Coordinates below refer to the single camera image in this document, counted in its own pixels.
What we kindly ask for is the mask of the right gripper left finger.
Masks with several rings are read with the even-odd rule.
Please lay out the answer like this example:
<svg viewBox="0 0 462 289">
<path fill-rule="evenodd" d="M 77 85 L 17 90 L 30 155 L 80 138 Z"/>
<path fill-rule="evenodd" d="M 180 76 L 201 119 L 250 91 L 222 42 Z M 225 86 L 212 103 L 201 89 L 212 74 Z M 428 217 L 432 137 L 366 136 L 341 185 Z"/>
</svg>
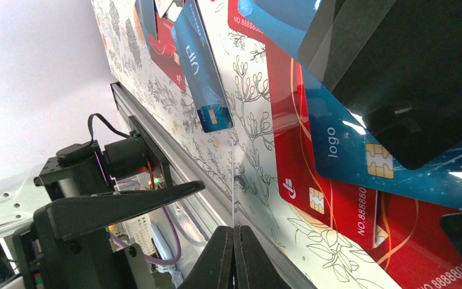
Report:
<svg viewBox="0 0 462 289">
<path fill-rule="evenodd" d="M 68 241 L 172 204 L 206 188 L 190 181 L 160 190 L 121 191 L 57 199 L 34 213 L 41 237 Z"/>
</svg>

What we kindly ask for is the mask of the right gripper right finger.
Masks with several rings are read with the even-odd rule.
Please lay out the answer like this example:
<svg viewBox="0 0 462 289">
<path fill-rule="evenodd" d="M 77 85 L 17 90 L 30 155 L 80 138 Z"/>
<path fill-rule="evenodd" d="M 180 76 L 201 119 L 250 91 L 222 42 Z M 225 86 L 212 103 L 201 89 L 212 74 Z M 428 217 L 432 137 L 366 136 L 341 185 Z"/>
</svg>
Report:
<svg viewBox="0 0 462 289">
<path fill-rule="evenodd" d="M 247 226 L 218 226 L 179 288 L 289 288 Z"/>
</svg>

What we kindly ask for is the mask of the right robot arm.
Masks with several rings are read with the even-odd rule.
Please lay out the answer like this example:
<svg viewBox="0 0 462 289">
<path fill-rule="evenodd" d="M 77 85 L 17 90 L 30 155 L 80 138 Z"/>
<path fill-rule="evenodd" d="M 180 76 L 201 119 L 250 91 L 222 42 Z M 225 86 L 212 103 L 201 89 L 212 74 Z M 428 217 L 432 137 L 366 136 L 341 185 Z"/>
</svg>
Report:
<svg viewBox="0 0 462 289">
<path fill-rule="evenodd" d="M 162 167 L 144 134 L 121 133 L 101 148 L 91 138 L 60 149 L 35 179 L 51 202 L 33 215 L 40 247 L 29 287 L 155 288 L 137 244 L 113 250 L 108 227 L 163 208 L 205 188 L 203 181 L 115 191 L 115 182 Z M 218 226 L 181 288 L 287 288 L 247 225 Z"/>
</svg>

